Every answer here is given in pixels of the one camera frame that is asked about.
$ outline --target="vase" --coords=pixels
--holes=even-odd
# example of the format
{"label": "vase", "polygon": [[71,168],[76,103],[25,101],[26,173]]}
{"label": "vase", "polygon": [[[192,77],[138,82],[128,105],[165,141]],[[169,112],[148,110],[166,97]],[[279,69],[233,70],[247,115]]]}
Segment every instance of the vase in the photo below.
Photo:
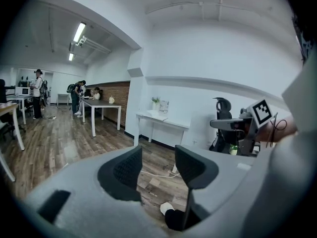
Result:
{"label": "vase", "polygon": [[152,110],[159,111],[159,103],[152,102]]}

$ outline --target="microwave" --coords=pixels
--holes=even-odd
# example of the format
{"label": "microwave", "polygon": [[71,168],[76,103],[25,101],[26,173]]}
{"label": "microwave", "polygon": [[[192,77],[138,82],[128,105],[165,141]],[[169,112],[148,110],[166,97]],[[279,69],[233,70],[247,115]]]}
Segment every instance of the microwave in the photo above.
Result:
{"label": "microwave", "polygon": [[33,89],[30,87],[16,87],[15,88],[15,95],[16,96],[27,96],[27,95],[32,95],[33,94]]}

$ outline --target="shoe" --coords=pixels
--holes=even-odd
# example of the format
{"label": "shoe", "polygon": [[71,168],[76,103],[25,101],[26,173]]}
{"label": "shoe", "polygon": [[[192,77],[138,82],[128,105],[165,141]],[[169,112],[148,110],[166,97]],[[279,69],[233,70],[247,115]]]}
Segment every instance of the shoe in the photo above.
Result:
{"label": "shoe", "polygon": [[160,209],[160,212],[162,212],[164,216],[168,210],[174,210],[173,206],[167,202],[164,204],[161,204],[159,209]]}

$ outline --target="power cord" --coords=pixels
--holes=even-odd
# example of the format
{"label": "power cord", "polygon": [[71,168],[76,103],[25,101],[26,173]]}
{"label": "power cord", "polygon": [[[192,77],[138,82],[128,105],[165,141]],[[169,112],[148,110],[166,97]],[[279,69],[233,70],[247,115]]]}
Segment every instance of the power cord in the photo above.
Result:
{"label": "power cord", "polygon": [[152,176],[155,176],[155,177],[164,177],[164,178],[174,178],[174,177],[176,177],[176,176],[178,176],[178,175],[179,175],[179,174],[176,174],[176,175],[174,175],[173,177],[165,177],[165,176],[153,175],[153,174],[150,174],[150,173],[145,172],[145,171],[141,171],[141,172],[146,173],[146,174],[149,174],[149,175],[152,175]]}
{"label": "power cord", "polygon": [[43,117],[43,119],[45,120],[55,120],[56,116],[52,116],[52,117]]}
{"label": "power cord", "polygon": [[[270,147],[273,146],[275,131],[276,131],[276,130],[284,130],[284,129],[287,127],[287,121],[286,121],[285,119],[280,120],[280,121],[276,124],[277,114],[278,114],[278,113],[276,113],[276,115],[275,115],[274,122],[270,121],[270,123],[273,125],[273,129],[272,129],[272,131],[271,131],[271,133],[270,133],[270,135],[269,135],[269,137],[268,137],[268,139],[267,139],[266,148],[267,148],[268,142],[270,142]],[[283,127],[283,128],[277,128],[278,125],[279,125],[282,121],[285,122],[285,127]]]}
{"label": "power cord", "polygon": [[[277,128],[278,125],[279,125],[282,121],[285,122],[285,127],[282,128],[282,129]],[[283,120],[279,121],[279,122],[277,123],[277,125],[273,128],[272,139],[271,139],[271,144],[270,144],[271,147],[273,146],[275,131],[276,131],[276,130],[284,130],[286,127],[287,127],[287,121],[286,121],[285,119],[283,119]]]}

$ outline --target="backpack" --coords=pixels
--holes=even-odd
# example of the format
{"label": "backpack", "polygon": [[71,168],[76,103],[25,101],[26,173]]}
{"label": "backpack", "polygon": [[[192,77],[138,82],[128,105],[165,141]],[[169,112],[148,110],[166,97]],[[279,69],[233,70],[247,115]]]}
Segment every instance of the backpack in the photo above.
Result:
{"label": "backpack", "polygon": [[73,91],[73,89],[74,89],[74,86],[75,86],[75,84],[70,84],[68,87],[67,87],[67,93],[71,93],[72,91]]}
{"label": "backpack", "polygon": [[41,100],[43,101],[43,105],[46,107],[46,91],[48,89],[48,82],[42,79],[42,85],[40,87],[40,96]]}

